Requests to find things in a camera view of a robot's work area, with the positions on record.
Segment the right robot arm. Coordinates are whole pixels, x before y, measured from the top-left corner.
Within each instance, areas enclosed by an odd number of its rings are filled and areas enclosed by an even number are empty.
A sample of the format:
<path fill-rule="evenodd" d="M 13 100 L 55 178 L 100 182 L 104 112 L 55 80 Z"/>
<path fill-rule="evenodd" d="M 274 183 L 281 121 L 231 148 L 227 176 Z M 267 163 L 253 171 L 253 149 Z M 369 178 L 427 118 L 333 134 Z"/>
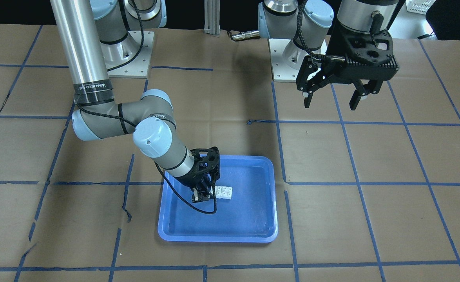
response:
<path fill-rule="evenodd" d="M 131 29 L 165 25 L 162 0 L 52 0 L 53 15 L 72 76 L 72 126 L 83 141 L 132 134 L 139 150 L 193 192 L 192 202 L 216 199 L 217 147 L 189 150 L 177 135 L 174 109 L 162 90 L 117 103 L 109 70 L 139 62 Z"/>

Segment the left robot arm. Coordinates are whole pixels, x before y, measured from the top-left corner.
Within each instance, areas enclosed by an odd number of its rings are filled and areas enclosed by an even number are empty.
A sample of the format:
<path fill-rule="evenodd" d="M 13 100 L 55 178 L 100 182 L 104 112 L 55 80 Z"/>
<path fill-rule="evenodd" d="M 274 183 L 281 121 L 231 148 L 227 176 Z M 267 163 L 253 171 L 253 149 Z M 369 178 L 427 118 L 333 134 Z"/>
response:
<path fill-rule="evenodd" d="M 388 31 L 397 6 L 397 0 L 342 0 L 334 11 L 323 0 L 263 0 L 258 31 L 263 38 L 291 40 L 305 52 L 295 78 L 304 107 L 318 89 L 345 84 L 355 88 L 349 103 L 354 111 L 400 69 Z"/>

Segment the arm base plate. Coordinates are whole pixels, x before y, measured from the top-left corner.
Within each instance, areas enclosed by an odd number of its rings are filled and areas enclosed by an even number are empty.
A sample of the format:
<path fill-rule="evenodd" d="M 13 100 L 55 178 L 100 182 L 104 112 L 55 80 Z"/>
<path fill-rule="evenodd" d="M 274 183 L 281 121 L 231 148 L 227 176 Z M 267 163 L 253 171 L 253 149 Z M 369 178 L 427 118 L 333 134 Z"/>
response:
<path fill-rule="evenodd" d="M 269 39 L 269 50 L 273 81 L 294 83 L 306 51 L 288 39 Z"/>
<path fill-rule="evenodd" d="M 109 70 L 110 78 L 148 78 L 155 41 L 155 32 L 130 31 L 128 37 L 119 43 L 100 43 L 107 69 L 128 63 L 120 68 Z"/>

